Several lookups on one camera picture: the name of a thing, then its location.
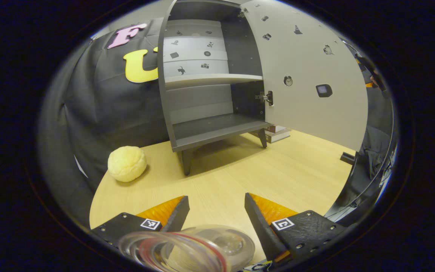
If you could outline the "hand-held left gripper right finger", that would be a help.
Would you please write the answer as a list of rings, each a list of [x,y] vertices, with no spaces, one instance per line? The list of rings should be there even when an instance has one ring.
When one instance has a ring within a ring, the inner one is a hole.
[[[253,193],[245,194],[245,210],[267,260],[274,265],[306,261],[347,230],[313,210],[296,212]]]

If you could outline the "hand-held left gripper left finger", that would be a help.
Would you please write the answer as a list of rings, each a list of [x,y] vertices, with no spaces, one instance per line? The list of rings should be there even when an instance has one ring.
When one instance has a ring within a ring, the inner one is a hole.
[[[180,196],[152,207],[142,215],[121,212],[104,223],[90,229],[95,245],[90,249],[98,253],[112,253],[123,257],[120,240],[135,232],[176,232],[180,231],[190,211],[188,196]]]

